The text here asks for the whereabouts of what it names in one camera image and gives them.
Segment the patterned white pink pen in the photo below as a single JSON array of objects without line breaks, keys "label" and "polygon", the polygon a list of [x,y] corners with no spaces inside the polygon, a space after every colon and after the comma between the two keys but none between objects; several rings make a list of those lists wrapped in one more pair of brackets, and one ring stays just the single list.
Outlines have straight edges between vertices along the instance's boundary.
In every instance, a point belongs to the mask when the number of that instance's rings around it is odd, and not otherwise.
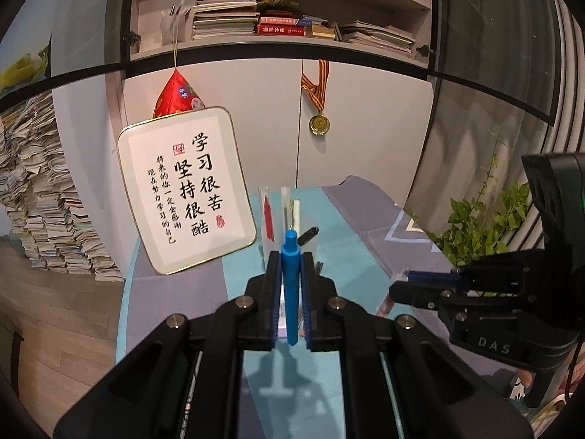
[{"label": "patterned white pink pen", "polygon": [[[392,277],[390,278],[390,285],[393,285],[396,281],[407,280],[408,280],[407,272],[399,271],[397,274],[393,274]],[[386,318],[390,314],[390,311],[393,309],[394,305],[395,305],[394,299],[390,295],[390,291],[387,290],[381,305],[378,307],[376,315],[379,317]]]}]

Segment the black marker pen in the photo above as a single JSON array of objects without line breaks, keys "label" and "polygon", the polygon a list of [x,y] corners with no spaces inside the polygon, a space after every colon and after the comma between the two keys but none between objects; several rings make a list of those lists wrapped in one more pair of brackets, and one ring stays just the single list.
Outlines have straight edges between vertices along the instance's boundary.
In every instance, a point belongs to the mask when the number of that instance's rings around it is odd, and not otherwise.
[{"label": "black marker pen", "polygon": [[305,246],[312,239],[314,239],[318,233],[319,233],[319,227],[313,226],[313,227],[309,228],[308,230],[303,232],[301,234],[301,236],[298,237],[298,246],[299,247]]}]

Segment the blue pen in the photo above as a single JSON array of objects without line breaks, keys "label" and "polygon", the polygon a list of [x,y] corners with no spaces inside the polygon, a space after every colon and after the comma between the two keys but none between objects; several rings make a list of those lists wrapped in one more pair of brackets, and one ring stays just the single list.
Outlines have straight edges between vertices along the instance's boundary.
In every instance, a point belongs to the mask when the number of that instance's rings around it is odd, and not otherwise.
[{"label": "blue pen", "polygon": [[294,346],[298,342],[299,281],[301,280],[301,247],[298,246],[298,236],[294,230],[287,230],[284,233],[280,261],[282,262],[287,342]]}]

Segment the green patterned pen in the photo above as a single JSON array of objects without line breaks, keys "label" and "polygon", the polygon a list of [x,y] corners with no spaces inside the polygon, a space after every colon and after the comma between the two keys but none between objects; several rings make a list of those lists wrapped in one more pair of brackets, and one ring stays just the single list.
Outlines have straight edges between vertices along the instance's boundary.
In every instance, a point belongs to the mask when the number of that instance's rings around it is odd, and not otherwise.
[{"label": "green patterned pen", "polygon": [[297,236],[301,236],[301,201],[294,199],[292,202],[292,229],[294,229]]}]

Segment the red pen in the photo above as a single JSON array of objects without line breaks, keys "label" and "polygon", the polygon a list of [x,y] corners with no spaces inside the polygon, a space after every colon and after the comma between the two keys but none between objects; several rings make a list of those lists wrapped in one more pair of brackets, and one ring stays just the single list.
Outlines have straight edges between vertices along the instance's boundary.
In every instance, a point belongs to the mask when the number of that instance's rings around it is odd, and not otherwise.
[{"label": "red pen", "polygon": [[273,242],[275,240],[275,233],[273,233],[273,216],[272,207],[270,203],[269,189],[267,186],[260,188],[260,200],[263,216],[263,226],[266,238]]}]

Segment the teal grey table cloth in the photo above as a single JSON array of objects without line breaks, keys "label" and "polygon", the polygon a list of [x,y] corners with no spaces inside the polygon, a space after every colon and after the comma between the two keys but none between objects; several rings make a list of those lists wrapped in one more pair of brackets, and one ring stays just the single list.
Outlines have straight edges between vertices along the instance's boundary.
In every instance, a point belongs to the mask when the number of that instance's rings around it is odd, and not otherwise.
[{"label": "teal grey table cloth", "polygon": [[[337,291],[376,312],[394,275],[405,270],[447,273],[452,264],[377,185],[349,176],[332,186],[298,189],[301,221],[316,226],[308,244]],[[261,244],[173,275],[159,275],[143,246],[126,278],[117,334],[123,359],[172,313],[206,315],[242,294],[262,274]],[[304,342],[280,340],[270,353],[244,359],[239,435],[242,438],[342,438],[345,435],[339,357],[312,354]]]}]

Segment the green potted plant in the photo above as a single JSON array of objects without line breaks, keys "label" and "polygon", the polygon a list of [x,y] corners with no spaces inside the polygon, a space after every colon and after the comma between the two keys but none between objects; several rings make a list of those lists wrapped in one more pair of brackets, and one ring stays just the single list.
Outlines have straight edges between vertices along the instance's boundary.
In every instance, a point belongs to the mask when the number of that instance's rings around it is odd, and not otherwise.
[{"label": "green potted plant", "polygon": [[508,179],[510,142],[492,129],[474,154],[415,178],[405,211],[454,267],[506,253],[528,218],[532,197],[524,176]]}]

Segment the gold medal with ribbon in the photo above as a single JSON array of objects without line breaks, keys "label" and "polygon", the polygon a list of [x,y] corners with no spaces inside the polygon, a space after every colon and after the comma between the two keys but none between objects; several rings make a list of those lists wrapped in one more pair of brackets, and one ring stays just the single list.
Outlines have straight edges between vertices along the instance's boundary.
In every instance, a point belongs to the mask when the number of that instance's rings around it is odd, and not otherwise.
[{"label": "gold medal with ribbon", "polygon": [[313,82],[303,72],[301,74],[301,89],[312,101],[316,113],[309,119],[308,128],[312,135],[323,137],[330,129],[330,121],[324,115],[326,105],[326,88],[330,74],[330,64],[327,60],[318,61],[318,81]]}]

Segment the framed calligraphy sign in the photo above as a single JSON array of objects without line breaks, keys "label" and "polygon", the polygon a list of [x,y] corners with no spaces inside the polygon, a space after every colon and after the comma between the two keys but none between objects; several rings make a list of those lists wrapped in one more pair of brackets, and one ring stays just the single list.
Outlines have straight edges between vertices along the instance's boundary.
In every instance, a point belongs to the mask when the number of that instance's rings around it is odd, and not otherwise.
[{"label": "framed calligraphy sign", "polygon": [[222,107],[136,123],[118,138],[134,221],[158,274],[253,244],[257,230],[229,112]]}]

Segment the right stack of books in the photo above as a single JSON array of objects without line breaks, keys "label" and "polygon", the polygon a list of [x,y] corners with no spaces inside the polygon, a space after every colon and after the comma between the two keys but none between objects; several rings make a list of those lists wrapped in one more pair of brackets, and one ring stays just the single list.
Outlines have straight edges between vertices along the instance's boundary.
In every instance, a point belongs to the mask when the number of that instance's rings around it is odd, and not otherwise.
[{"label": "right stack of books", "polygon": [[339,26],[343,42],[411,54],[415,44],[412,33],[392,25],[383,27],[356,20]]}]

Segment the stack of books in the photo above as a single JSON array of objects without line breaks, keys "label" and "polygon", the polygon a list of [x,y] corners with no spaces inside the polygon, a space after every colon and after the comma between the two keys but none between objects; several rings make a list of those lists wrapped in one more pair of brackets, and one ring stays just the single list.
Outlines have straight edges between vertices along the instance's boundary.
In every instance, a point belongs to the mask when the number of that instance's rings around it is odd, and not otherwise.
[{"label": "stack of books", "polygon": [[201,0],[192,15],[192,40],[253,35],[260,17],[255,0]]},{"label": "stack of books", "polygon": [[383,27],[356,20],[339,26],[343,42],[411,54],[415,44],[412,33],[392,25]]}]

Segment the grey bookshelf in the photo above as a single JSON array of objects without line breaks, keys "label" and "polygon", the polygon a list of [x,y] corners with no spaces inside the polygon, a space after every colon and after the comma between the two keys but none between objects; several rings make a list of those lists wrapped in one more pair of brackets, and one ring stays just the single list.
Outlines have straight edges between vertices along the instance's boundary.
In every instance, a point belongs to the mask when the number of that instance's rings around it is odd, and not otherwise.
[{"label": "grey bookshelf", "polygon": [[[160,20],[163,10],[181,0],[131,0],[130,64],[136,74],[196,61],[287,57],[322,59],[366,65],[419,76],[430,67],[432,0],[269,0],[258,3],[260,17],[306,21],[304,37],[223,36],[192,40],[192,7],[201,0],[184,0],[190,8],[185,41],[163,46]],[[343,42],[339,26],[356,20],[394,26],[412,33],[411,54]]]}]

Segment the red hanging pouch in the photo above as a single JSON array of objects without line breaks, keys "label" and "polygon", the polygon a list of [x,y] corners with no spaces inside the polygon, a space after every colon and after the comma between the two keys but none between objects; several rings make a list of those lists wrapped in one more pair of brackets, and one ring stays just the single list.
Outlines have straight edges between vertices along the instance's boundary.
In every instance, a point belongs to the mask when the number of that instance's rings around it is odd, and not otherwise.
[{"label": "red hanging pouch", "polygon": [[160,118],[204,107],[204,102],[184,76],[178,70],[174,70],[156,100],[153,117]]}]

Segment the left stack of books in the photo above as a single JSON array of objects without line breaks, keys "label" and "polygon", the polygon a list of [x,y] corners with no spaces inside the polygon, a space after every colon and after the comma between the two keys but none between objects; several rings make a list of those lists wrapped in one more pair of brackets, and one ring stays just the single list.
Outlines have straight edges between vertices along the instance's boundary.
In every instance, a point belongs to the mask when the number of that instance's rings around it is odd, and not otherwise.
[{"label": "left stack of books", "polygon": [[260,17],[255,0],[201,0],[192,15],[192,40],[253,35]]}]

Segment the clear holder on shelf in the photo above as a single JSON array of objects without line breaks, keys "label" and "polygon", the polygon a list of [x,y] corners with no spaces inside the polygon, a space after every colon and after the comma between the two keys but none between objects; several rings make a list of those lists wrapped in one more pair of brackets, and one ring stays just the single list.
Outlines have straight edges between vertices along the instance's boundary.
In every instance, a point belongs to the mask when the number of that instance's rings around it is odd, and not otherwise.
[{"label": "clear holder on shelf", "polygon": [[161,43],[163,46],[183,43],[185,41],[186,24],[190,8],[180,4],[174,4],[170,9],[163,10],[160,20]]}]

